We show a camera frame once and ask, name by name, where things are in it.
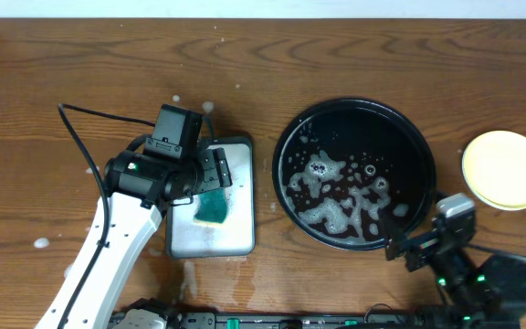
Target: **bubble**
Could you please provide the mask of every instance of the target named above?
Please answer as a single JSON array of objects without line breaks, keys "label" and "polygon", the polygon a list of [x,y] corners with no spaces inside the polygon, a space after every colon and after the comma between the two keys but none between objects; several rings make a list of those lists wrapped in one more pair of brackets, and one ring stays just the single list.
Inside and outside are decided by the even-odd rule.
[{"label": "bubble", "polygon": [[349,218],[342,212],[340,204],[329,197],[324,198],[319,206],[300,212],[298,216],[308,224],[321,223],[326,218],[326,229],[330,234],[343,233],[349,222]]},{"label": "bubble", "polygon": [[372,223],[369,225],[369,232],[373,235],[379,235],[379,228],[376,226],[376,224]]},{"label": "bubble", "polygon": [[291,183],[303,180],[303,184],[308,186],[310,196],[317,198],[320,196],[321,183],[329,180],[336,182],[343,179],[340,171],[346,166],[344,161],[336,162],[324,152],[320,151],[320,155],[312,154],[309,162],[305,165],[302,173],[296,173],[289,179],[289,186]]},{"label": "bubble", "polygon": [[202,103],[202,110],[205,111],[206,115],[210,114],[212,111],[215,110],[215,104],[211,101],[205,101]]},{"label": "bubble", "polygon": [[406,205],[406,204],[398,204],[393,209],[393,215],[395,215],[397,217],[404,217],[405,215],[407,215],[407,210],[409,210],[409,206],[408,205]]},{"label": "bubble", "polygon": [[352,198],[349,197],[349,198],[346,198],[344,200],[342,200],[340,202],[340,205],[344,208],[344,209],[347,209],[349,207],[352,207]]},{"label": "bubble", "polygon": [[382,177],[377,177],[373,185],[377,190],[387,190],[389,187],[389,183]]},{"label": "bubble", "polygon": [[365,168],[364,168],[364,172],[369,175],[369,176],[372,176],[376,173],[376,168],[374,167],[374,165],[372,164],[369,164],[367,165]]}]

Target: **sponge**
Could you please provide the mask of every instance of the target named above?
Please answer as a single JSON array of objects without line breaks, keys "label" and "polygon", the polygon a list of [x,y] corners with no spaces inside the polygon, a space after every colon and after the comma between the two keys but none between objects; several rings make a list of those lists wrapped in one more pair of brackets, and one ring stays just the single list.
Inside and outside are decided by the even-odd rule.
[{"label": "sponge", "polygon": [[214,191],[198,195],[200,206],[194,215],[194,220],[203,224],[222,224],[228,214],[225,190],[218,188]]}]

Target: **soap suds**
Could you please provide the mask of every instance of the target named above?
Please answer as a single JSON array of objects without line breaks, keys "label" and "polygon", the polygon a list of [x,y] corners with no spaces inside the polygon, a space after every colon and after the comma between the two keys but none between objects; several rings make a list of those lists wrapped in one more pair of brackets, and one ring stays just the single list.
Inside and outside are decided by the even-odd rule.
[{"label": "soap suds", "polygon": [[320,223],[324,218],[328,220],[326,229],[330,234],[343,233],[348,225],[348,216],[346,216],[334,199],[326,197],[321,205],[314,209],[300,212],[301,220],[308,224]]},{"label": "soap suds", "polygon": [[184,300],[184,291],[186,288],[190,289],[192,298],[196,298],[198,295],[198,285],[196,284],[195,267],[189,260],[184,263],[184,280],[180,286],[180,298],[178,298],[178,300]]},{"label": "soap suds", "polygon": [[87,168],[87,170],[85,170],[84,172],[87,173],[87,174],[92,174],[92,169]]},{"label": "soap suds", "polygon": [[305,170],[302,173],[294,174],[289,180],[289,187],[294,191],[301,191],[300,180],[303,184],[308,186],[310,196],[317,198],[320,196],[320,188],[323,182],[334,180],[336,182],[343,179],[340,171],[346,166],[346,162],[332,161],[332,159],[324,152],[320,151],[320,156],[312,154],[310,161],[306,164]]},{"label": "soap suds", "polygon": [[367,165],[365,168],[364,168],[364,172],[369,175],[369,176],[372,176],[376,173],[376,168],[374,167],[374,165],[372,164],[369,164]]},{"label": "soap suds", "polygon": [[344,208],[344,209],[348,209],[349,207],[352,207],[352,198],[349,197],[347,199],[344,199],[340,202],[340,205]]},{"label": "soap suds", "polygon": [[372,223],[369,225],[369,232],[373,235],[379,235],[379,228],[376,226],[376,224]]},{"label": "soap suds", "polygon": [[393,215],[397,217],[404,217],[407,215],[407,210],[409,210],[409,206],[406,204],[398,204],[397,207],[393,209]]},{"label": "soap suds", "polygon": [[36,241],[34,241],[34,247],[36,247],[38,249],[45,248],[45,247],[47,247],[49,245],[50,245],[50,241],[48,241],[48,239],[46,239],[46,238],[40,238],[40,239],[37,239]]},{"label": "soap suds", "polygon": [[202,110],[204,110],[206,115],[208,115],[215,110],[215,104],[211,101],[205,101],[202,103]]},{"label": "soap suds", "polygon": [[154,257],[162,256],[162,252],[160,250],[156,250],[154,248],[149,248],[147,251],[150,253],[150,255]]}]

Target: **wood grain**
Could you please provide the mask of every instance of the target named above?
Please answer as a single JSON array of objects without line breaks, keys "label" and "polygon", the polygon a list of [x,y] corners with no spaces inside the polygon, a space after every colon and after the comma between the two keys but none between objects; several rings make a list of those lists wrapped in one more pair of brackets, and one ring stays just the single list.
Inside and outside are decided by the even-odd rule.
[{"label": "wood grain", "polygon": [[[154,120],[174,95],[195,110],[213,101],[218,134],[253,137],[257,246],[236,260],[187,260],[198,294],[182,300],[184,261],[145,250],[119,306],[160,297],[228,312],[363,313],[376,302],[436,303],[429,270],[410,274],[381,250],[332,249],[296,228],[264,164],[307,106],[365,96],[422,131],[440,189],[467,191],[459,159],[469,140],[526,135],[526,21],[0,19],[0,328],[36,324],[95,211],[98,191],[56,104]],[[69,115],[100,166],[149,132]],[[526,254],[526,210],[478,206],[476,242]],[[50,246],[35,249],[41,237]],[[164,237],[162,228],[147,248],[163,249]]]}]

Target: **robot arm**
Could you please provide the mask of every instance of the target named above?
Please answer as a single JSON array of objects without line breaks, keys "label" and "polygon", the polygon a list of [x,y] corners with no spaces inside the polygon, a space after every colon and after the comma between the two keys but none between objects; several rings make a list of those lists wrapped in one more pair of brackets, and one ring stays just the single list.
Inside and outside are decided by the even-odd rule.
[{"label": "robot arm", "polygon": [[[153,125],[60,104],[60,116],[91,167],[94,163],[68,122],[64,107]],[[159,228],[171,202],[184,197],[192,200],[194,195],[232,185],[225,151],[206,149],[209,140],[199,140],[202,121],[203,116],[198,113],[164,105],[153,135],[136,139],[110,159],[104,182],[95,173],[104,193],[101,193],[92,227],[60,292],[38,323],[38,329],[106,328],[133,263]],[[143,153],[136,153],[135,149],[143,141]],[[109,206],[108,214],[104,212],[106,204],[103,201]],[[106,228],[103,227],[105,215],[109,220]],[[103,230],[108,232],[106,238]]]},{"label": "robot arm", "polygon": [[[162,215],[156,206],[140,207],[140,199],[113,193],[109,199],[109,246],[100,253],[79,297],[75,301],[65,328],[106,328],[123,286],[150,236],[157,231]],[[37,324],[37,329],[56,328],[75,291],[84,270],[89,265],[103,224],[103,207],[99,200],[97,212],[80,253],[56,299]]]}]

